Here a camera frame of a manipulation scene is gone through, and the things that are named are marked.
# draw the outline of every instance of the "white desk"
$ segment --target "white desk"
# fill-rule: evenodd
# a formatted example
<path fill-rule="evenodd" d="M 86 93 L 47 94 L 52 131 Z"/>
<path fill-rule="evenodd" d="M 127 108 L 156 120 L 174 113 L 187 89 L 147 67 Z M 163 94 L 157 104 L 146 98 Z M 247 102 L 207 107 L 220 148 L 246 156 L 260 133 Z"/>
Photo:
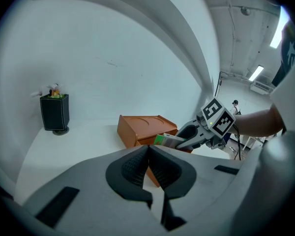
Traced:
<path fill-rule="evenodd" d="M 22 165 L 14 200 L 22 205 L 39 187 L 71 166 L 124 149 L 117 134 L 117 124 L 118 120 L 71 120 L 70 130 L 63 136 L 56 136 L 42 128 Z M 220 149 L 211 150 L 205 145 L 193 150 L 193 154 L 229 159 L 227 153 Z"/>

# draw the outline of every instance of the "black t-shirt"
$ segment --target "black t-shirt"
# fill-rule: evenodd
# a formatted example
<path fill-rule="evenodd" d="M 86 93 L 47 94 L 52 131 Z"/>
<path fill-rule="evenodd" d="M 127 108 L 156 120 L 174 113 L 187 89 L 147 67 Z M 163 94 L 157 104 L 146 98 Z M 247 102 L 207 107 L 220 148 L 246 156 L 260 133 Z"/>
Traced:
<path fill-rule="evenodd" d="M 272 84 L 276 87 L 295 64 L 295 25 L 289 21 L 282 31 L 281 66 Z"/>

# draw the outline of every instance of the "backpack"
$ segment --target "backpack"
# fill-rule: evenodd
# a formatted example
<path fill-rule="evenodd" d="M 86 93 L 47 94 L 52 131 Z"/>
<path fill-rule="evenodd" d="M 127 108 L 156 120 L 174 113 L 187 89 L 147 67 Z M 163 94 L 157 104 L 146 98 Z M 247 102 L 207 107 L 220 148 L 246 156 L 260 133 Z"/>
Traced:
<path fill-rule="evenodd" d="M 236 108 L 236 114 L 235 115 L 241 115 L 241 110 L 238 112 L 237 107 L 234 107 L 234 108 Z"/>

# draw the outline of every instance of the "air conditioner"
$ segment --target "air conditioner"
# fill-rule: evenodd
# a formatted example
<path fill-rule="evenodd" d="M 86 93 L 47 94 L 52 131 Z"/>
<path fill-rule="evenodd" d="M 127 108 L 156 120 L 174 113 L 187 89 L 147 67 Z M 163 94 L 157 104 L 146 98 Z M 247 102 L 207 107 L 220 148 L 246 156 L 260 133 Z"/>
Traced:
<path fill-rule="evenodd" d="M 273 88 L 258 81 L 254 81 L 254 83 L 250 85 L 250 89 L 259 94 L 269 94 L 273 91 Z"/>

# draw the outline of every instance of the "black round base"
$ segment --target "black round base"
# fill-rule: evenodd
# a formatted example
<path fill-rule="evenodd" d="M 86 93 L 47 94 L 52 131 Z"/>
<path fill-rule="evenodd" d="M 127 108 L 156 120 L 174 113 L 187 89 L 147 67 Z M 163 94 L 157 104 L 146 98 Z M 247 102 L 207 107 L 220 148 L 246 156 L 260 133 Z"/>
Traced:
<path fill-rule="evenodd" d="M 56 136 L 62 136 L 69 132 L 69 127 L 67 127 L 65 130 L 53 130 L 53 134 Z"/>

